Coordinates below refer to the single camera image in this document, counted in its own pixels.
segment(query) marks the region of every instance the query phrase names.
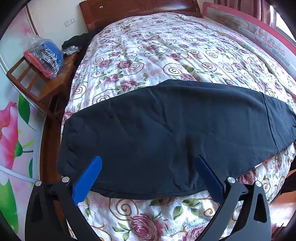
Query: black clothing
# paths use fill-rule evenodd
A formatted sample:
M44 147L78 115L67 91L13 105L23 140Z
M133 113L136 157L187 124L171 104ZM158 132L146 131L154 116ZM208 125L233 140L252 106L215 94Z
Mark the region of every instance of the black clothing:
M92 191L154 199L205 190L192 160L201 155L223 182L238 178L296 139L296 115L254 90L167 80L74 113L64 125L57 170L73 177L95 156Z

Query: wooden bed frame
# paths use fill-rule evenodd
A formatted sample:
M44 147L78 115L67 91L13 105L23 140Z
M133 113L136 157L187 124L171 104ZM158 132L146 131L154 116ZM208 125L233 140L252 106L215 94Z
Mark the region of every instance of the wooden bed frame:
M133 16L171 11L200 13L197 0L87 0L79 5L89 32Z

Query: white wall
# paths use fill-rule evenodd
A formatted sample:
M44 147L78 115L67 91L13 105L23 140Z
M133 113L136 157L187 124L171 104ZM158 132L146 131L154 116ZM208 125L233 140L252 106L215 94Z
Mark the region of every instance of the white wall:
M51 39L61 49L64 41L87 33L79 3L83 0L32 0L28 6L38 34ZM76 22L65 26L75 17Z

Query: cartoon bunny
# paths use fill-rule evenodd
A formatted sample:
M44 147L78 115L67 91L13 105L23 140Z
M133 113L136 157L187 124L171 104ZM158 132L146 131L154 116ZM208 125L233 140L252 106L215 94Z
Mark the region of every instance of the cartoon bunny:
M262 45L267 45L266 41L266 33L265 32L260 32L260 29L256 29L256 31L254 32L254 36L255 36L255 40L259 41L260 44Z

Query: curtain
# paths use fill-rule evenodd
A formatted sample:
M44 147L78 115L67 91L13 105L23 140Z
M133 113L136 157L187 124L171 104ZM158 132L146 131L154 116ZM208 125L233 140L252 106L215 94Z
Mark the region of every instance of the curtain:
M265 0L214 0L214 3L242 11L270 25L270 5Z

